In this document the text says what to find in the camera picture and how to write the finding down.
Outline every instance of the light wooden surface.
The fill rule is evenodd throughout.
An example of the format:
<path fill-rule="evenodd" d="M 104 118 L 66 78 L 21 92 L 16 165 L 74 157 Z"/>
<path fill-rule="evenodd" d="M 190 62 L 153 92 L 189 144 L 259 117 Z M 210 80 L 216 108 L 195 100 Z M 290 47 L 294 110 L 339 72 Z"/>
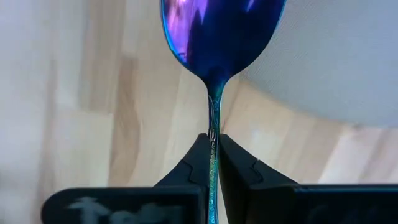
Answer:
<path fill-rule="evenodd" d="M 0 0 L 0 49 L 0 223 L 38 223 L 69 187 L 154 185 L 206 132 L 157 0 Z M 222 129 L 299 182 L 398 181 L 397 130 L 290 110 L 239 77 Z"/>

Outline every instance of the iridescent spoon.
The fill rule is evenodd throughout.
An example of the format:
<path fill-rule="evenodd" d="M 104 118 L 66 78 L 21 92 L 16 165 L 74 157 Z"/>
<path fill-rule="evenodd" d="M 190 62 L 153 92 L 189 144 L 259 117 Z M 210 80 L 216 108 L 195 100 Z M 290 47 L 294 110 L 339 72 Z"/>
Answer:
<path fill-rule="evenodd" d="M 285 0 L 160 0 L 165 37 L 178 61 L 202 79 L 209 98 L 208 223 L 218 223 L 221 95 L 227 81 L 268 44 Z"/>

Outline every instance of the spoon handle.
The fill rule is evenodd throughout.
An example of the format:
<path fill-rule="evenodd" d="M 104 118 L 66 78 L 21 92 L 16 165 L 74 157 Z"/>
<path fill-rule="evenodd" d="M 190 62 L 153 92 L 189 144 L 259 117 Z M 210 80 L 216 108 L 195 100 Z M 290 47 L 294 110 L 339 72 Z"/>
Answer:
<path fill-rule="evenodd" d="M 209 96 L 209 139 L 211 144 L 209 173 L 208 224 L 218 224 L 217 180 L 218 180 L 218 137 L 220 135 L 221 96 Z"/>

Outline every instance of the wood grain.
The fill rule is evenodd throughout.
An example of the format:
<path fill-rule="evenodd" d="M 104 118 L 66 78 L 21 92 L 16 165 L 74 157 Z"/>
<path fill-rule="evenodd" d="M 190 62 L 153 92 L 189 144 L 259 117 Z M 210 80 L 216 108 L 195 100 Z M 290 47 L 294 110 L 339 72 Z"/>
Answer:
<path fill-rule="evenodd" d="M 39 223 L 69 187 L 154 185 L 206 132 L 205 87 L 170 53 L 158 1 L 3 0 L 0 33 L 0 223 Z M 396 129 L 294 111 L 238 76 L 222 130 L 299 182 L 398 181 Z"/>

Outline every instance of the gray surface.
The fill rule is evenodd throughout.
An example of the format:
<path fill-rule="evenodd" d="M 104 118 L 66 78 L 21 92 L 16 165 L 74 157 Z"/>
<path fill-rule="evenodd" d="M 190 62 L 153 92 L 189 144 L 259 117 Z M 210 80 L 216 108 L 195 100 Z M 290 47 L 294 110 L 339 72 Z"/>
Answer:
<path fill-rule="evenodd" d="M 288 0 L 246 78 L 329 119 L 398 126 L 398 1 Z"/>

